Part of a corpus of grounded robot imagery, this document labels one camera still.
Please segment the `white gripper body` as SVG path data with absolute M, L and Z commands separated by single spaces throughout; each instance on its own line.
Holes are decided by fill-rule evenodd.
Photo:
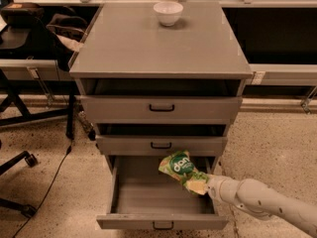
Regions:
M 237 190 L 239 182 L 229 177 L 210 176 L 207 182 L 207 193 L 213 199 L 221 203 L 237 205 Z

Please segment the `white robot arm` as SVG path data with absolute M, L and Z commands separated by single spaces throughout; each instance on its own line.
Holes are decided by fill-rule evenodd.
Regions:
M 287 197 L 256 179 L 236 180 L 208 175 L 207 179 L 191 178 L 185 183 L 188 190 L 225 202 L 258 219 L 272 215 L 284 219 L 301 231 L 317 238 L 317 206 Z

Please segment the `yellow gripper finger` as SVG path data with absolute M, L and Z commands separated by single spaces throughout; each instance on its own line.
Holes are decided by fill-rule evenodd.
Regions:
M 207 181 L 204 179 L 199 180 L 188 180 L 186 182 L 187 188 L 200 195 L 204 195 L 208 188 L 207 188 Z

